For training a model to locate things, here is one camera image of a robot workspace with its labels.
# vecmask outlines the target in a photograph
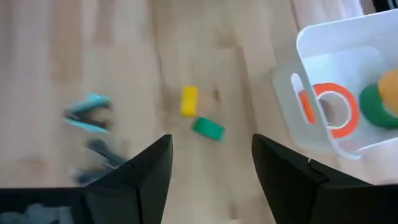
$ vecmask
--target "green block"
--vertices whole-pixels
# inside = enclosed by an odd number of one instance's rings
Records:
[[[208,138],[221,141],[223,139],[225,128],[209,119],[199,117],[193,124],[193,130]]]

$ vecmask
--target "yellow block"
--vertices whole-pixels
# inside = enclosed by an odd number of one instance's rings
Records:
[[[379,80],[378,88],[384,106],[398,114],[398,70],[385,73]]]
[[[184,86],[181,95],[181,114],[193,117],[197,113],[198,89],[194,86]]]

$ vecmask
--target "wood grain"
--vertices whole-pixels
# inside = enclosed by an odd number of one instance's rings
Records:
[[[97,135],[60,116],[94,91],[114,104],[112,135],[101,137],[117,153],[133,157],[173,134],[163,223],[255,224],[274,220],[252,163],[252,134],[296,149],[271,71],[301,28],[362,8],[344,0],[0,0],[0,12],[1,187],[71,186],[71,167],[98,163],[83,147]],[[180,116],[182,85],[200,89],[199,114],[226,128],[223,142],[197,135]],[[383,155],[309,156],[391,182]]]

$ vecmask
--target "teal object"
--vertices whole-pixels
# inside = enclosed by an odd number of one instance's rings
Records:
[[[89,110],[90,108],[95,108],[101,105],[105,105],[110,102],[111,100],[107,96],[101,96],[95,93],[89,93],[84,101],[71,105],[68,108],[68,111],[71,113],[76,113],[79,111]]]
[[[209,119],[199,117],[193,124],[193,130],[208,138],[221,141],[223,139],[225,128]]]
[[[72,126],[76,126],[79,127],[89,133],[105,133],[105,134],[109,134],[109,132],[103,128],[91,125],[91,124],[87,124],[87,123],[83,123],[83,122],[79,122],[79,121],[74,121],[72,119],[67,119],[64,118],[63,119],[66,123],[72,125]]]

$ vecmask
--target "white plastic bin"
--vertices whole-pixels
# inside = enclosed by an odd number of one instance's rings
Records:
[[[366,86],[398,68],[398,10],[310,26],[302,30],[291,58],[274,69],[273,84],[294,143],[301,149],[359,159],[361,151],[398,137],[398,130],[371,125],[362,115],[357,128],[333,138],[312,85],[336,83],[358,102]],[[298,98],[305,90],[315,117],[310,124]]]

